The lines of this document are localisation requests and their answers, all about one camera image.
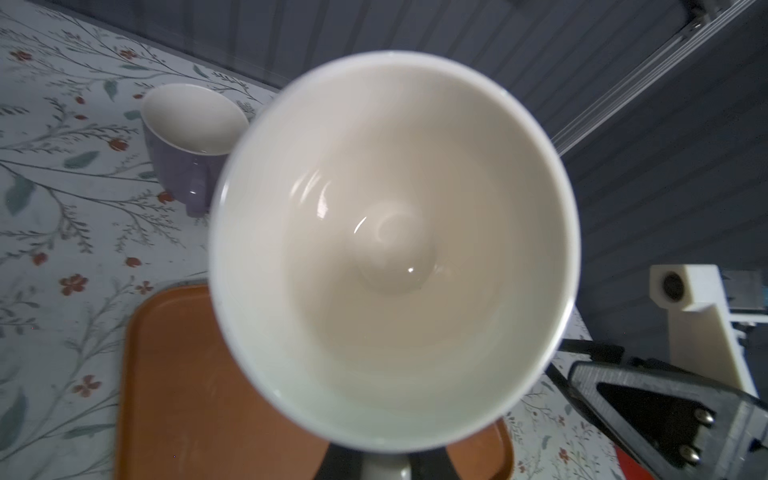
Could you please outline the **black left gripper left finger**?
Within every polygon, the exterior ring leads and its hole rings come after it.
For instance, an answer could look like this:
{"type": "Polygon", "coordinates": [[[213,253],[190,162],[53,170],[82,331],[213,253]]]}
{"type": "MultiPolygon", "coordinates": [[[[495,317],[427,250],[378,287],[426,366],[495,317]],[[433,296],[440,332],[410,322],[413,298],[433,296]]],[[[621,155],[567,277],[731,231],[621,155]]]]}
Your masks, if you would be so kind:
{"type": "Polygon", "coordinates": [[[313,477],[314,480],[359,480],[363,454],[336,444],[330,444],[313,477]]]}

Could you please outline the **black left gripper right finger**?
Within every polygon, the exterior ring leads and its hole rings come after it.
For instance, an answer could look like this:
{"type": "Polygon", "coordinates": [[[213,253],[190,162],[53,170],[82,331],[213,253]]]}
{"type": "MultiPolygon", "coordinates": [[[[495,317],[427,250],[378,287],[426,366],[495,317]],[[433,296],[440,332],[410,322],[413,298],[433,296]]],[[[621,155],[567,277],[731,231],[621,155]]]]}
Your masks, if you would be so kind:
{"type": "Polygon", "coordinates": [[[420,451],[409,455],[413,480],[459,480],[445,447],[420,451]]]}

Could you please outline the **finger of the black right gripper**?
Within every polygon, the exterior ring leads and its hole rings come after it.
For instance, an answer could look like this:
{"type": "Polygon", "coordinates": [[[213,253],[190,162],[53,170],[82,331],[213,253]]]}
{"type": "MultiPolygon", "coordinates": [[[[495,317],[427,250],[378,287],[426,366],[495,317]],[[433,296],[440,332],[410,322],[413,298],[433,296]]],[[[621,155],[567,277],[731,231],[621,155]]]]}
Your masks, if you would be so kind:
{"type": "Polygon", "coordinates": [[[586,420],[656,479],[764,479],[767,405],[668,363],[622,359],[620,346],[566,339],[582,354],[546,375],[586,420]]]}

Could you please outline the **white mug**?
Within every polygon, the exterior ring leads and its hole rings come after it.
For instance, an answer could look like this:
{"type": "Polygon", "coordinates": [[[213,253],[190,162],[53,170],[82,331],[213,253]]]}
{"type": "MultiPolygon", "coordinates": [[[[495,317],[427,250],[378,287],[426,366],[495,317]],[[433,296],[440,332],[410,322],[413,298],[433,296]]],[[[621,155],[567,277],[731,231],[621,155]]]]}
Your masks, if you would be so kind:
{"type": "Polygon", "coordinates": [[[364,479],[502,417],[573,310],[574,193],[532,114],[408,51],[297,78],[242,136],[212,205],[209,285],[243,374],[358,452],[364,479]]]}

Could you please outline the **purple mug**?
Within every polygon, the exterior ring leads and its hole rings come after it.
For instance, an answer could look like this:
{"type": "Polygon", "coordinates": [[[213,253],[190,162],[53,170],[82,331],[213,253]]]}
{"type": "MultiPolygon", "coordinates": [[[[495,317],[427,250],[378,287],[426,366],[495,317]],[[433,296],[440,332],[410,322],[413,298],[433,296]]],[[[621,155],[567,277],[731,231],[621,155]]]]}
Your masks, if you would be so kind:
{"type": "Polygon", "coordinates": [[[140,119],[161,186],[188,216],[206,215],[226,160],[249,127],[246,115],[220,93],[177,83],[149,90],[140,119]]]}

